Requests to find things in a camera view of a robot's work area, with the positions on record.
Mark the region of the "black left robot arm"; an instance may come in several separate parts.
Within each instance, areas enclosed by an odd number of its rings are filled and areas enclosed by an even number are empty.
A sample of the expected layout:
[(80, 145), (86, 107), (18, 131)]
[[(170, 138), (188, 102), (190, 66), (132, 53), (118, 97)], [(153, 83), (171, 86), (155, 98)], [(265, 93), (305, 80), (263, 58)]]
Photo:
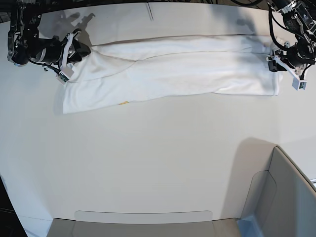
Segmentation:
[[(316, 2), (314, 0), (269, 0), (268, 20), (274, 43), (268, 59), (272, 72), (288, 71), (299, 82), (305, 79), (308, 68), (316, 63)], [(280, 43), (274, 34), (273, 23), (293, 34), (296, 42)]]

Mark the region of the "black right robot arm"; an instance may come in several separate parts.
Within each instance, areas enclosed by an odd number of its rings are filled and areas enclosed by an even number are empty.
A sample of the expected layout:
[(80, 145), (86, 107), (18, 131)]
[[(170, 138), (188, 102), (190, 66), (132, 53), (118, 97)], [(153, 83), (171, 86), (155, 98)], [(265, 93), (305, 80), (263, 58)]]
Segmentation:
[(16, 66), (32, 63), (70, 78), (73, 71), (68, 65), (80, 62), (91, 53), (88, 45), (77, 40), (82, 30), (76, 28), (62, 40), (58, 36), (40, 38), (39, 32), (44, 13), (70, 3), (71, 0), (15, 0), (7, 35), (8, 61)]

